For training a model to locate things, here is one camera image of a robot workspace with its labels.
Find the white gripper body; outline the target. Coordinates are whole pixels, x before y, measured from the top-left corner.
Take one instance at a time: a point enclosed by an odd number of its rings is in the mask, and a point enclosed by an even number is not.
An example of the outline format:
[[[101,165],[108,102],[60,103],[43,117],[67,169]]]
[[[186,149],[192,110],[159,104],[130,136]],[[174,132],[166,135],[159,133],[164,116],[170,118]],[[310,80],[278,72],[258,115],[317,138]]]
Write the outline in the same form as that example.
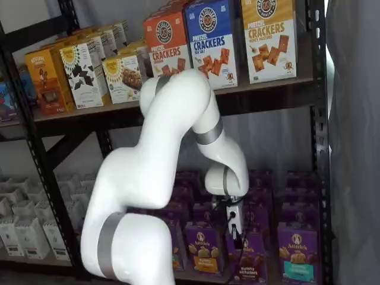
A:
[[[235,224],[239,233],[243,233],[243,204],[234,204],[226,207],[228,232],[232,234],[232,224]]]

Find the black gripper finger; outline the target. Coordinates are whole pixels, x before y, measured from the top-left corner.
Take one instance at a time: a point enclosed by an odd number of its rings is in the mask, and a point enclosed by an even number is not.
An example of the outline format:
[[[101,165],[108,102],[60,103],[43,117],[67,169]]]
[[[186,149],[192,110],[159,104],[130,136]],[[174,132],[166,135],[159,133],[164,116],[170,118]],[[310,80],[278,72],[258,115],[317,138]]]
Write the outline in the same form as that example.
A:
[[[235,249],[242,249],[242,238],[235,224],[232,224],[232,238]]]

